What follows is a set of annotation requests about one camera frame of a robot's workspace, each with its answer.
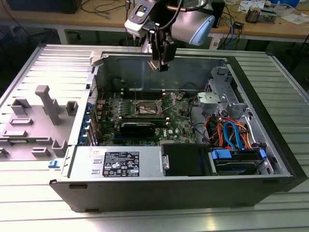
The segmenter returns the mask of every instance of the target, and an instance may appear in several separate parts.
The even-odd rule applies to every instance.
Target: power supply label
[[[105,152],[104,177],[140,176],[139,152]]]

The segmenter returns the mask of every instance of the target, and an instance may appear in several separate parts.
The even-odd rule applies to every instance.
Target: circuit board
[[[152,115],[149,123],[155,124],[155,132],[151,137],[134,138],[122,137],[119,132],[119,126],[122,122],[126,122],[123,118],[134,119],[134,122],[147,122],[149,119],[144,119],[148,113],[154,112],[153,105],[157,100],[143,99],[138,100],[140,110],[138,119],[135,115],[136,104],[135,100],[124,99],[119,93],[111,94],[108,98],[104,98],[101,106],[102,111],[98,119],[101,128],[101,138],[98,145],[102,146],[158,146],[165,143],[196,143],[194,129],[192,128],[188,117],[188,100],[181,98],[180,100],[172,99],[166,96],[161,101],[163,113],[156,118]]]

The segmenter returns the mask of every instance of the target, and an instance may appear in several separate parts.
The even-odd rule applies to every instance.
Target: motherboard
[[[181,92],[102,93],[97,103],[98,145],[196,143],[188,99]]]

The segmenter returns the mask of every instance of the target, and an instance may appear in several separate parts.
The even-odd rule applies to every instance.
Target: wooden table
[[[113,7],[124,5],[125,0],[119,0],[110,6],[104,6],[101,9],[107,10]],[[52,28],[58,31],[62,44],[68,44],[68,38],[65,33],[66,29],[70,30],[95,30],[95,31],[125,31],[125,8],[121,7],[110,11],[110,19],[106,19],[94,13],[88,13],[79,9],[76,14],[61,13],[43,13],[43,12],[24,12],[11,11],[11,15],[24,27]],[[93,11],[92,4],[89,2],[84,6],[85,9]],[[309,23],[296,25],[277,18],[274,24],[270,23],[246,23],[245,13],[237,12],[238,6],[229,6],[231,14],[236,21],[244,23],[241,34],[242,39],[266,40],[266,41],[286,41],[286,42],[303,42],[309,33]],[[17,26],[17,24],[7,15],[0,4],[0,24],[8,26]],[[210,49],[216,49],[219,40],[226,36],[229,28],[221,20],[216,29],[212,29],[210,37],[212,42]]]

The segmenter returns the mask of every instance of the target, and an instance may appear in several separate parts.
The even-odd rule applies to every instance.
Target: slotted aluminum surface
[[[48,45],[37,49],[1,98],[1,122],[12,113],[14,96],[49,84],[58,102],[84,88],[91,51],[134,52],[136,48]],[[275,58],[261,52],[179,50],[181,54],[235,56],[302,168],[309,175],[309,106],[305,92]],[[309,181],[288,193],[269,196],[255,207],[152,212],[75,213],[48,186],[57,171],[47,161],[0,162],[0,231],[309,231]]]

